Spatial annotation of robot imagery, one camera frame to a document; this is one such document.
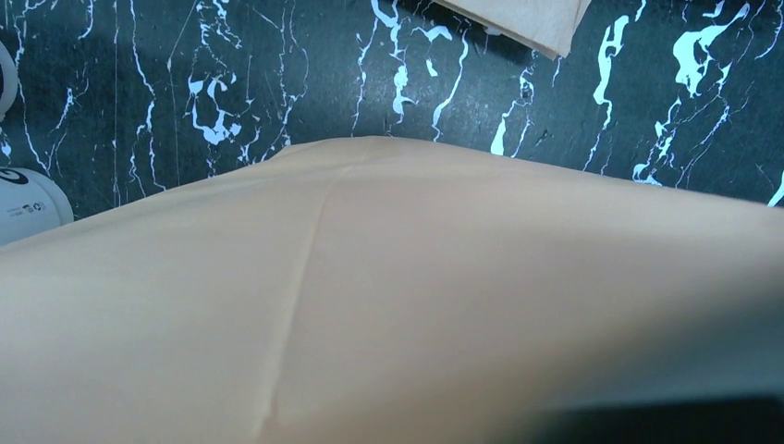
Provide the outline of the tan paper bag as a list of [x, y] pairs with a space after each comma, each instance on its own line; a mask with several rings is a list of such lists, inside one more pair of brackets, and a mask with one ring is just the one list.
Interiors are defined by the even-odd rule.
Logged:
[[5, 443], [478, 443], [783, 392], [783, 213], [334, 139], [1, 251]]

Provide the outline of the stack of paper cups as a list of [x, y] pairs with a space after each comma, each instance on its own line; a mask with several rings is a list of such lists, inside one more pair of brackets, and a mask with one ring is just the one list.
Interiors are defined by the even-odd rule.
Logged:
[[18, 68], [6, 46], [0, 44], [0, 63], [1, 63], [1, 120], [11, 109], [18, 95]]

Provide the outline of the single paper cup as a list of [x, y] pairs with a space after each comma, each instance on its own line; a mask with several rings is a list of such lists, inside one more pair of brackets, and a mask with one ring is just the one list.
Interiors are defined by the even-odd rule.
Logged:
[[1, 245], [73, 221], [68, 197], [51, 179], [27, 168], [1, 168]]

